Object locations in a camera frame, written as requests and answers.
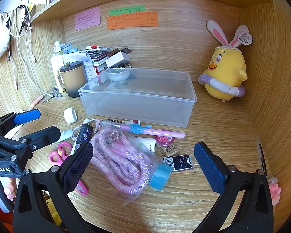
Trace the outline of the person's right hand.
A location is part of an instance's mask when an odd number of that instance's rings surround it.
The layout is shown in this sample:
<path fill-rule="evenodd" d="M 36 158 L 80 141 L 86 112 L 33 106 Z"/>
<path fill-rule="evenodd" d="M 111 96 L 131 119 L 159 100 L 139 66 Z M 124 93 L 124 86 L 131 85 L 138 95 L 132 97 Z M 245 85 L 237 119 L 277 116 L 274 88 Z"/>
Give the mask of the person's right hand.
<path fill-rule="evenodd" d="M 280 201 L 281 187 L 277 183 L 269 183 L 273 207 Z"/>

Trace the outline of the person's left hand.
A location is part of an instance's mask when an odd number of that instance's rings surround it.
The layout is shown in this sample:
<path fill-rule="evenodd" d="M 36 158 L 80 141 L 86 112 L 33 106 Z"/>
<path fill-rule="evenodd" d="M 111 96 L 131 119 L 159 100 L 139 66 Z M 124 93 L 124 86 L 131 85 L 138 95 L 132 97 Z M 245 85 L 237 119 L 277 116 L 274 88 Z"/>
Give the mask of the person's left hand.
<path fill-rule="evenodd" d="M 17 192 L 16 180 L 14 178 L 4 178 L 4 193 L 9 200 L 14 200 Z"/>

